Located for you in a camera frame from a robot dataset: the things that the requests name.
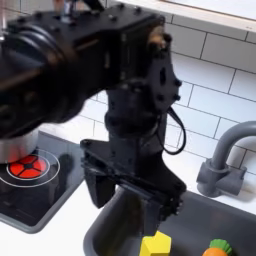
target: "orange toy carrot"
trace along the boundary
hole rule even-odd
[[[203,256],[230,256],[232,248],[225,240],[215,239],[210,243],[210,248],[207,249]]]

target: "gray faucet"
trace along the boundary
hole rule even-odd
[[[218,197],[222,192],[238,195],[246,168],[230,168],[226,161],[237,141],[256,136],[256,121],[238,124],[226,131],[220,138],[213,157],[202,163],[198,177],[198,191],[208,197]]]

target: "cable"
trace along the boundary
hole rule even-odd
[[[186,143],[187,143],[186,130],[185,130],[185,127],[184,127],[181,119],[179,118],[179,116],[176,114],[176,112],[171,107],[168,108],[167,113],[173,118],[173,120],[180,126],[180,128],[182,130],[182,133],[183,133],[182,145],[181,145],[181,147],[177,151],[170,151],[170,150],[165,148],[165,146],[163,145],[163,143],[162,143],[158,133],[157,133],[157,138],[159,140],[159,143],[160,143],[161,147],[163,148],[163,150],[167,154],[169,154],[169,155],[178,155],[179,153],[181,153],[184,150],[184,148],[186,146]]]

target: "countertop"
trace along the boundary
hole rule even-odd
[[[182,155],[176,158],[164,155],[164,159],[167,166],[187,183],[188,189],[197,193],[195,178],[201,162],[195,163],[193,158],[182,161]],[[238,198],[221,196],[217,201],[256,214],[256,198],[253,194],[242,191]],[[0,254],[3,256],[84,256],[85,233],[99,212],[100,210],[91,203],[87,187],[83,182],[38,234],[29,235],[0,223]]]

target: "silver pot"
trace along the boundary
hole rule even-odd
[[[10,140],[0,140],[0,164],[15,162],[31,154],[37,146],[38,129]]]

